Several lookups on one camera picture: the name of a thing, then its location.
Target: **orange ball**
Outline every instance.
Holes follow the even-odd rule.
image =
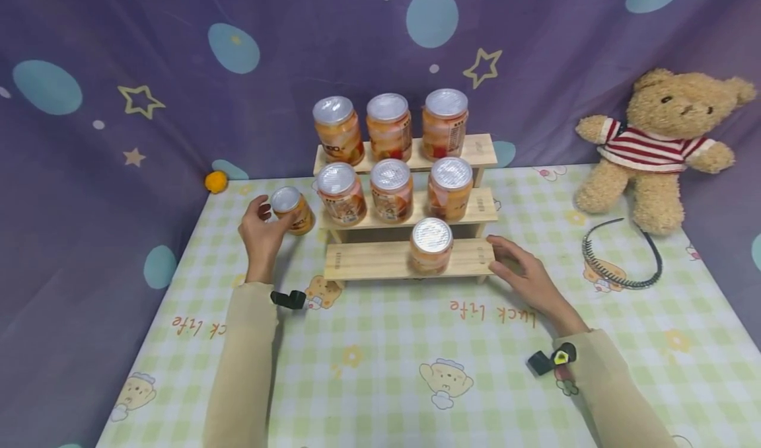
[[[220,170],[216,170],[209,174],[209,176],[206,176],[204,184],[206,185],[206,188],[209,189],[209,192],[212,194],[218,194],[227,188],[227,174]]]

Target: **wooden plank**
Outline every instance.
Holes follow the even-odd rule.
[[[497,155],[494,152],[494,144],[491,142],[491,134],[466,134],[465,146],[462,148],[462,157],[470,163],[471,167],[494,166],[497,163]],[[314,174],[320,172],[322,167],[327,164],[325,151],[322,146],[317,146],[317,154],[314,159]],[[370,172],[375,164],[370,149],[370,141],[365,142],[365,158],[354,169],[359,174]],[[429,170],[433,162],[426,159],[422,154],[422,138],[417,137],[412,140],[412,157],[407,161],[412,171]]]
[[[427,201],[427,190],[414,193],[414,196],[412,196],[412,203],[414,204],[412,214],[407,221],[402,223],[386,223],[382,221],[375,212],[370,192],[365,192],[365,201],[367,202],[367,216],[354,227],[341,227],[337,225],[332,221],[326,209],[322,208],[322,212],[320,212],[320,228],[352,231],[352,229],[411,227],[423,218],[429,217],[429,214],[427,214],[427,204],[429,203]],[[468,199],[465,217],[460,219],[460,221],[450,222],[450,225],[496,222],[498,219],[497,209],[494,207],[494,198],[491,196],[491,188],[474,188],[470,193],[470,199]]]
[[[415,273],[409,257],[410,242],[329,244],[324,276],[328,281],[487,276],[494,252],[485,239],[456,239],[446,271],[430,277]]]

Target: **glass jar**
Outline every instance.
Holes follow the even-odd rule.
[[[443,221],[459,221],[467,211],[474,171],[459,157],[444,157],[431,167],[429,175],[429,209]]]
[[[359,223],[367,214],[359,176],[347,163],[328,164],[317,174],[317,194],[332,221],[342,227]]]
[[[465,144],[468,98],[456,89],[437,89],[425,98],[423,108],[424,156],[430,161],[460,157]]]
[[[412,156],[412,115],[404,96],[384,93],[367,103],[367,133],[376,161]]]
[[[356,166],[365,158],[359,117],[349,98],[331,96],[320,99],[312,108],[312,117],[328,162]]]
[[[452,229],[437,218],[424,218],[412,227],[410,262],[418,274],[441,274],[452,254]]]
[[[296,187],[282,187],[275,191],[270,198],[272,212],[277,218],[283,219],[287,214],[296,213],[296,220],[289,228],[289,233],[303,235],[314,227],[314,212],[304,194]]]
[[[399,159],[384,159],[370,172],[370,188],[377,216],[401,223],[412,214],[412,173]]]

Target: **silver foil lid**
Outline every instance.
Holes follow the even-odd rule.
[[[275,191],[270,198],[272,209],[275,212],[287,212],[299,205],[301,192],[296,187],[282,187]]]
[[[462,188],[474,177],[474,169],[459,157],[442,157],[431,167],[431,177],[443,188]]]
[[[317,174],[317,188],[329,196],[337,196],[354,185],[356,179],[354,168],[347,163],[332,163]]]
[[[456,89],[437,89],[425,98],[425,107],[436,116],[449,118],[465,112],[468,108],[468,97]]]
[[[410,181],[410,166],[399,159],[383,159],[373,166],[370,180],[381,190],[392,191],[405,187]]]
[[[407,100],[401,94],[384,93],[367,103],[367,114],[377,121],[396,121],[408,108]]]
[[[354,111],[354,104],[349,98],[343,96],[331,96],[320,99],[312,108],[314,121],[321,124],[337,124],[348,118]]]
[[[424,218],[412,228],[412,242],[422,252],[441,253],[452,243],[452,229],[437,218]]]

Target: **human hand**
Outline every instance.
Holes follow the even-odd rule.
[[[513,291],[529,306],[545,314],[559,337],[589,331],[579,313],[558,291],[539,258],[509,239],[489,235],[486,241],[494,248],[496,259],[489,265],[489,269],[509,283]],[[502,263],[506,258],[515,259],[520,264],[521,274],[513,272]]]
[[[248,272],[246,283],[258,281],[272,282],[272,270],[275,268],[277,251],[283,242],[285,232],[296,220],[296,213],[291,212],[276,222],[267,222],[272,216],[267,196],[254,198],[240,220],[238,233],[248,254]]]

